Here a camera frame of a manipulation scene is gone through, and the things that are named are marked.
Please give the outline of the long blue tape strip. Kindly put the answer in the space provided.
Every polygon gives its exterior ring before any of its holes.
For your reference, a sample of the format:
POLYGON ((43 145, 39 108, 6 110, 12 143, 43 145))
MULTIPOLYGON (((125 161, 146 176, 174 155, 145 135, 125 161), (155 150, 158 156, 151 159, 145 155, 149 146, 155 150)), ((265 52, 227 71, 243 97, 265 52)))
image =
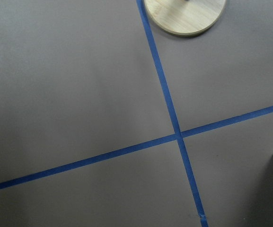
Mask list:
POLYGON ((191 162, 188 156, 188 152, 185 146, 185 142, 180 130, 180 126, 179 126, 179 122, 178 122, 178 118, 176 115, 176 111, 174 108, 174 104, 172 101, 172 97, 168 88, 168 84, 167 84, 167 80, 166 80, 166 76, 162 67, 162 63, 159 57, 159 53, 158 53, 158 49, 154 40, 154 36, 152 33, 152 29, 150 26, 150 22, 149 22, 149 14, 146 12, 145 9, 145 4, 143 0, 138 0, 136 1, 137 6, 138 6, 138 10, 140 13, 140 17, 142 20, 142 24, 144 27, 144 31, 146 34, 146 38, 147 38, 147 42, 150 48, 150 52, 151 52, 151 56, 155 65, 155 69, 159 78, 159 82, 160 82, 160 86, 163 92, 163 96, 166 102, 166 106, 167 106, 167 110, 168 110, 168 114, 172 123, 172 127, 175 133, 175 137, 176 137, 176 141, 180 150, 180 154, 182 157, 182 161, 184 164, 184 168, 185 168, 185 172, 187 175, 187 179, 190 185, 190 189, 192 192, 192 196, 194 199, 194 203, 196 206, 196 210, 200 219, 200 223, 202 227, 208 227, 208 220, 207 217, 205 215, 205 211, 203 208, 203 203, 200 197, 200 193, 197 187, 197 183, 196 183, 196 179, 192 170, 192 166, 191 166, 191 162))

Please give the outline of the crossing blue tape strip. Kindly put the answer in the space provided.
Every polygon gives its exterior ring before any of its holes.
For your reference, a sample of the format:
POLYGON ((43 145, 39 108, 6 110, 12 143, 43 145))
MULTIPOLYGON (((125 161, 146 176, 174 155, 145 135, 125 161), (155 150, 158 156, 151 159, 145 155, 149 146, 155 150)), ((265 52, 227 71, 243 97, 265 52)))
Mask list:
MULTIPOLYGON (((225 127, 225 126, 228 126, 228 125, 236 124, 236 123, 239 123, 239 122, 243 122, 243 121, 246 121, 246 120, 250 120, 250 119, 260 117, 260 116, 263 116, 263 115, 267 115, 267 114, 271 114, 271 113, 273 113, 273 106, 266 107, 266 108, 256 110, 256 111, 252 111, 252 112, 249 112, 249 113, 245 113, 245 114, 242 114, 242 115, 234 116, 234 117, 231 117, 231 118, 228 118, 228 119, 225 119, 225 120, 221 120, 221 121, 213 122, 213 123, 210 123, 210 124, 206 124, 206 125, 203 125, 203 126, 200 126, 200 127, 193 128, 193 129, 189 129, 189 130, 181 132, 181 135, 182 135, 183 138, 186 138, 186 137, 190 137, 190 136, 193 136, 193 135, 196 135, 196 134, 204 133, 204 132, 207 132, 207 131, 212 131, 214 129, 222 128, 222 127, 225 127)), ((76 169, 76 168, 91 165, 91 164, 101 162, 101 161, 105 161, 105 160, 108 160, 108 159, 112 159, 112 158, 115 158, 115 157, 123 156, 123 155, 129 154, 129 153, 133 153, 133 152, 136 152, 136 151, 139 151, 139 150, 154 147, 154 146, 161 145, 161 144, 164 144, 164 143, 168 143, 168 142, 171 142, 171 141, 175 141, 176 139, 178 139, 178 136, 176 136, 175 134, 171 134, 171 135, 164 136, 164 137, 161 137, 161 138, 157 138, 157 139, 154 139, 154 140, 149 140, 149 141, 146 141, 146 142, 143 142, 143 143, 140 143, 140 144, 132 145, 132 146, 129 146, 129 147, 126 147, 126 148, 121 148, 121 149, 118 149, 118 150, 107 152, 107 153, 104 153, 104 154, 101 154, 101 155, 98 155, 98 156, 89 157, 89 158, 79 160, 79 161, 76 161, 76 162, 73 162, 73 163, 68 163, 68 164, 65 164, 65 165, 62 165, 62 166, 57 166, 57 167, 47 169, 47 170, 44 170, 44 171, 40 171, 40 172, 37 172, 37 173, 34 173, 34 174, 25 175, 25 176, 22 176, 22 177, 19 177, 19 178, 15 178, 15 179, 12 179, 12 180, 1 182, 0 183, 0 190, 5 189, 5 188, 9 188, 9 187, 12 187, 12 186, 15 186, 15 185, 27 183, 27 182, 30 182, 30 181, 34 181, 34 180, 37 180, 37 179, 40 179, 40 178, 48 177, 48 176, 51 176, 51 175, 59 174, 59 173, 62 173, 62 172, 67 172, 67 171, 70 171, 70 170, 73 170, 73 169, 76 169)))

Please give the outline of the round wooden stand base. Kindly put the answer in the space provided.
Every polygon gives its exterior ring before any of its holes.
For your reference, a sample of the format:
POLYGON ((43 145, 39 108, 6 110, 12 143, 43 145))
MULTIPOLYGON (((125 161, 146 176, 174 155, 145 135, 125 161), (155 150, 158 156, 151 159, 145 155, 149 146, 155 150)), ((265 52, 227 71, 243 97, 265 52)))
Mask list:
POLYGON ((162 30, 177 36, 196 36, 221 17, 226 0, 145 0, 149 18, 162 30))

